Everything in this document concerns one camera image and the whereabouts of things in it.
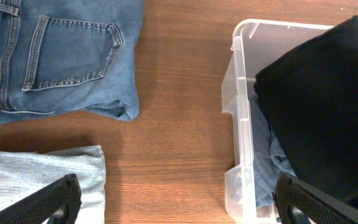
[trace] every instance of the denim pocket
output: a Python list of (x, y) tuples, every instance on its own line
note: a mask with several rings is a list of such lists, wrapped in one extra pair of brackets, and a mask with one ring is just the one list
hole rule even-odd
[(122, 45), (114, 24), (41, 16), (22, 91), (78, 86), (103, 78)]

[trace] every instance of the storage container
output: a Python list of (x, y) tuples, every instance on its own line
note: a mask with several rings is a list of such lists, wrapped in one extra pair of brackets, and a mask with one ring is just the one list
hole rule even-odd
[(222, 110), (233, 117), (235, 167), (224, 174), (226, 210), (238, 223), (276, 223), (274, 206), (256, 209), (252, 129), (247, 94), (255, 75), (287, 51), (332, 26), (248, 19), (233, 32), (222, 82)]

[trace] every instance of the wood grain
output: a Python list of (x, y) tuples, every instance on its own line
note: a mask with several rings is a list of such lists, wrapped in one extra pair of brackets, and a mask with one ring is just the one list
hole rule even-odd
[(102, 145), (106, 223), (233, 223), (223, 174), (234, 165), (221, 83), (244, 19), (335, 25), (357, 1), (145, 0), (136, 48), (140, 115), (131, 123), (90, 113), (0, 126), (0, 151)]

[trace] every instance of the folded black garment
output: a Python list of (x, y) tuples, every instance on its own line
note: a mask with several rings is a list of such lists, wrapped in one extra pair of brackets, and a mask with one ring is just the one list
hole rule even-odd
[(358, 16), (256, 79), (261, 110), (298, 177), (358, 208)]

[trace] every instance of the folded white cloth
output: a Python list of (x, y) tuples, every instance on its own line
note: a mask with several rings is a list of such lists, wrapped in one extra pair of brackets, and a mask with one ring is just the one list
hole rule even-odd
[(37, 154), (0, 152), (0, 211), (66, 174), (76, 174), (81, 208), (76, 223), (104, 223), (106, 166), (101, 146)]

